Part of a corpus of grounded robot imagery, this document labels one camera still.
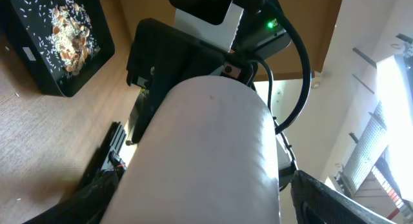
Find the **food tray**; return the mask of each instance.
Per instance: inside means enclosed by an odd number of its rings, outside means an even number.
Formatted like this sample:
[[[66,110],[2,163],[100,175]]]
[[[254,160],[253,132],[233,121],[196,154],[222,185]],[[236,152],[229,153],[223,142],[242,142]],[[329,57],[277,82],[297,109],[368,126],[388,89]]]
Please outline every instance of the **food tray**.
[[[66,72],[63,61],[59,62],[60,56],[47,54],[52,49],[52,45],[46,42],[46,37],[52,34],[53,27],[50,10],[56,5],[67,5],[65,0],[0,0],[1,28],[44,94],[74,96],[115,52],[99,0],[71,1],[83,5],[90,18],[90,26],[87,23],[81,24],[89,27],[90,35],[100,47],[100,51],[94,57],[86,59],[86,64],[78,76]],[[81,19],[80,16],[76,16],[76,19],[82,22],[85,17]]]

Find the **black plastic part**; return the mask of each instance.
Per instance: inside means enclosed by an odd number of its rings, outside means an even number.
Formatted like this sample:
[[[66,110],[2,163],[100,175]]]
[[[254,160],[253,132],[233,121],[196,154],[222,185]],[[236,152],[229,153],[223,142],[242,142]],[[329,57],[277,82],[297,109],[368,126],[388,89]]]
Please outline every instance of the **black plastic part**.
[[[406,43],[413,44],[413,39],[412,39],[411,37],[409,37],[409,36],[404,35],[404,34],[398,34],[398,35],[396,36],[396,38],[398,38],[398,39],[400,39],[400,40],[403,40],[403,41],[405,41]]]
[[[96,150],[94,156],[90,160],[77,190],[81,190],[85,186],[91,184],[102,171],[114,167],[110,162],[110,153],[115,152],[116,154],[119,154],[125,139],[126,132],[123,126],[120,123],[112,123],[101,147]]]
[[[128,169],[125,165],[125,162],[122,160],[119,154],[114,151],[109,152],[109,160],[111,164],[116,168],[117,176],[119,178],[122,178],[123,174]]]
[[[335,179],[337,180],[337,183],[339,184],[341,190],[343,191],[344,195],[348,198],[352,197],[352,193],[351,191],[348,189],[349,188],[349,184],[350,181],[348,180],[348,178],[346,177],[346,175],[344,175],[343,172],[339,171],[338,176],[335,177]]]
[[[233,0],[233,3],[245,11],[256,14],[267,0]]]
[[[371,59],[370,57],[368,57],[366,54],[364,54],[361,50],[357,49],[357,48],[353,48],[353,51],[359,55],[361,58],[363,58],[367,63],[369,63],[370,65],[372,65],[375,69],[377,69],[377,64],[376,62]]]
[[[283,11],[281,5],[279,4],[278,0],[267,0],[267,2],[274,4],[278,8],[278,10],[280,10],[281,13],[284,14],[284,11]]]
[[[48,65],[45,59],[46,54],[40,54],[40,52],[46,52],[46,50],[38,44],[38,37],[45,39],[46,36],[52,33],[48,9],[56,4],[65,5],[64,1],[39,0],[37,3],[34,0],[27,1],[32,2],[32,4],[25,4],[24,0],[0,0],[0,25],[2,31],[6,34],[9,42],[26,65],[42,93],[53,96],[72,97],[115,53],[114,42],[100,2],[99,0],[75,0],[75,2],[85,6],[93,27],[90,31],[97,40],[101,50],[93,59],[89,57],[86,60],[86,65],[78,76],[71,76],[71,74],[63,70],[63,67],[60,71],[57,68],[49,68],[50,65]],[[45,15],[42,17],[38,16],[38,4],[46,5],[46,7],[42,7],[42,12],[45,12]],[[25,9],[25,13],[20,11],[21,7]],[[29,60],[23,47],[30,49],[36,59],[35,61]]]
[[[291,182],[291,196],[299,224],[392,223],[300,170]]]
[[[25,222],[26,224],[100,223],[119,183],[116,172],[107,172],[68,200]]]
[[[278,122],[276,120],[276,117],[273,117],[274,119],[274,124],[277,127]],[[292,178],[294,177],[294,173],[296,170],[298,170],[297,166],[297,161],[296,161],[296,156],[294,155],[292,151],[292,146],[288,142],[287,137],[285,136],[284,133],[280,133],[276,136],[278,144],[280,145],[281,148],[285,149],[288,152],[288,155],[290,156],[290,161],[291,164],[287,168],[278,168],[278,178],[279,178],[279,187],[280,188],[285,188],[289,183],[291,183]]]
[[[359,143],[359,139],[356,137],[355,133],[351,132],[351,133],[348,133],[348,134],[356,144]]]
[[[224,21],[232,0],[169,0],[175,7],[210,24]]]
[[[232,50],[267,59],[291,44],[290,36],[275,20],[275,27],[267,24],[274,21],[274,14],[268,9],[260,13],[244,12]]]
[[[241,69],[236,79],[247,84],[249,63],[155,19],[142,20],[136,29],[128,60],[128,85],[150,90],[135,125],[132,142],[138,143],[169,90],[178,83],[206,76],[225,62]]]

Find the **white wall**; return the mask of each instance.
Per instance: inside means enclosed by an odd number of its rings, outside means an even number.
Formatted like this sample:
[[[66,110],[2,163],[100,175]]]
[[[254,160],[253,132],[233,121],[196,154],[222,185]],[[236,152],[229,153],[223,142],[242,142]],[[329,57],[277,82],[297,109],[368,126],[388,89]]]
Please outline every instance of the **white wall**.
[[[272,115],[281,117],[281,109],[278,108],[283,103],[284,87],[287,81],[274,81],[272,85]],[[267,103],[268,101],[268,81],[254,83],[260,98]]]
[[[354,147],[348,133],[357,132],[358,129],[353,126],[350,130],[343,128],[349,110],[358,106],[358,102],[376,102],[374,96],[364,87],[360,87],[359,82],[352,77],[352,74],[355,74],[363,79],[363,76],[368,77],[375,71],[368,68],[367,63],[352,49],[358,47],[366,54],[374,53],[385,29],[385,20],[388,19],[395,2],[396,0],[343,0],[325,61],[321,86],[311,91],[303,113],[286,130],[287,138],[297,157],[298,167],[315,178],[325,179],[323,171],[333,148],[340,154],[339,146],[344,145],[350,151]],[[282,97],[276,99],[282,102],[273,103],[274,113],[280,114],[279,122],[285,120],[295,106],[301,84],[301,80],[291,80],[285,81],[281,87]],[[374,88],[370,81],[367,81],[367,84]],[[355,98],[361,95],[370,99]],[[363,122],[362,115],[358,115],[357,112],[352,118],[357,120],[357,123],[360,123],[360,120]],[[338,144],[338,136],[350,142]],[[328,167],[334,168],[331,162],[334,160],[329,161]],[[282,223],[296,223],[289,190],[287,188],[280,195]]]
[[[379,40],[377,41],[377,47],[371,53],[373,60],[381,61],[393,54],[400,53],[400,50],[396,50],[391,47],[391,44],[402,44],[402,40],[399,40],[395,36],[398,33],[413,36],[413,23],[412,14],[413,6],[411,5],[413,0],[396,0],[395,5],[389,17],[383,19],[385,27],[381,33]],[[368,69],[363,74],[362,80],[374,91],[376,88],[376,69],[368,66]],[[356,136],[360,136],[364,131],[370,116],[368,112],[374,111],[376,105],[379,102],[377,94],[372,96],[361,85],[358,86],[358,91],[354,97],[352,105],[348,110],[345,122],[341,127],[340,133],[337,136],[334,148],[331,155],[325,165],[321,179],[326,178],[328,175],[335,175],[337,168],[334,167],[336,163],[342,163],[345,165],[348,158],[351,155],[354,147],[354,142],[349,138],[349,132],[355,132]]]

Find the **black cable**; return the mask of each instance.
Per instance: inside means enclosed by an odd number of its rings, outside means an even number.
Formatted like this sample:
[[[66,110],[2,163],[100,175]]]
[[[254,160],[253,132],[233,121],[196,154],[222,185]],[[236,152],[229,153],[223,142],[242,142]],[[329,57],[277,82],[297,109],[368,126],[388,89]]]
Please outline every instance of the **black cable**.
[[[279,188],[279,192],[282,192],[288,185],[284,185],[281,188]]]
[[[264,69],[267,71],[268,74],[268,101],[267,101],[267,106],[268,109],[270,109],[271,115],[272,115],[272,84],[274,82],[274,76],[272,75],[272,71],[271,68],[269,67],[269,65],[262,60],[259,57],[256,57],[254,59],[250,59],[248,60],[248,62],[250,63],[259,63],[260,65],[263,65]]]
[[[256,88],[256,85],[255,85],[254,83],[251,83],[251,89],[252,89],[254,92],[257,92],[257,88]]]
[[[273,13],[275,14],[278,23],[287,31],[287,33],[291,37],[291,40],[294,42],[301,60],[301,65],[303,67],[303,86],[301,88],[298,102],[287,119],[278,127],[276,127],[276,134],[279,134],[286,128],[288,128],[303,111],[305,103],[308,99],[308,95],[310,93],[312,73],[307,50],[305,49],[304,43],[298,35],[296,29],[291,25],[290,21],[284,16],[283,12],[279,8],[277,8],[274,3],[267,4],[270,6],[271,11],[273,11]]]
[[[276,128],[279,126],[275,118],[274,118],[274,124],[275,124]],[[287,137],[285,136],[285,134],[283,132],[279,133],[279,135],[281,136],[281,139],[283,140],[285,148],[290,152],[292,160],[295,161],[296,160],[296,155],[293,153],[292,146],[288,142]]]
[[[272,4],[275,4],[275,6],[281,11],[283,12],[283,9],[281,7],[281,5],[279,4],[278,0],[268,0],[268,2],[271,2]]]

